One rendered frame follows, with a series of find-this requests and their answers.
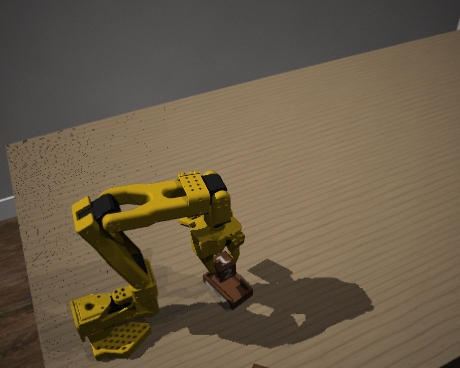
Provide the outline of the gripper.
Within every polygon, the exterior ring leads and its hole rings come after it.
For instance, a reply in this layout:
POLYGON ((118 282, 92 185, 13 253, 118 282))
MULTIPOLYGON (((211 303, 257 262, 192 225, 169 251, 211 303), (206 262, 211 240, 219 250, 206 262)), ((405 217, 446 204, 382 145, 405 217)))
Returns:
POLYGON ((231 258, 237 262, 240 255, 239 246, 244 243, 245 235, 241 231, 242 225, 234 216, 231 217, 230 223, 223 224, 218 228, 209 227, 202 215, 184 217, 178 222, 181 223, 180 225, 192 227, 190 229, 192 249, 211 275, 216 274, 213 257, 221 253, 225 246, 227 246, 231 258))

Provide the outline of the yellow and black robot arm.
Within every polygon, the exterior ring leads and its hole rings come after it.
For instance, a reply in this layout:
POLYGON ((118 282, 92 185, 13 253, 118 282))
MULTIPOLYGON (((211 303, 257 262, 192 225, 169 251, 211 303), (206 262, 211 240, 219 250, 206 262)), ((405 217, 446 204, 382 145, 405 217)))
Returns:
POLYGON ((160 311, 150 262, 123 231, 200 215, 209 227, 218 228, 233 217, 231 197, 215 171, 110 188, 94 201, 86 196, 76 202, 72 213, 76 232, 129 283, 113 294, 90 294, 73 300, 79 327, 83 336, 88 336, 97 362, 106 357, 130 357, 151 334, 151 328, 149 323, 129 321, 153 317, 160 311), (124 204, 141 206, 121 212, 120 205, 124 204), (129 323, 117 327, 120 321, 129 323))

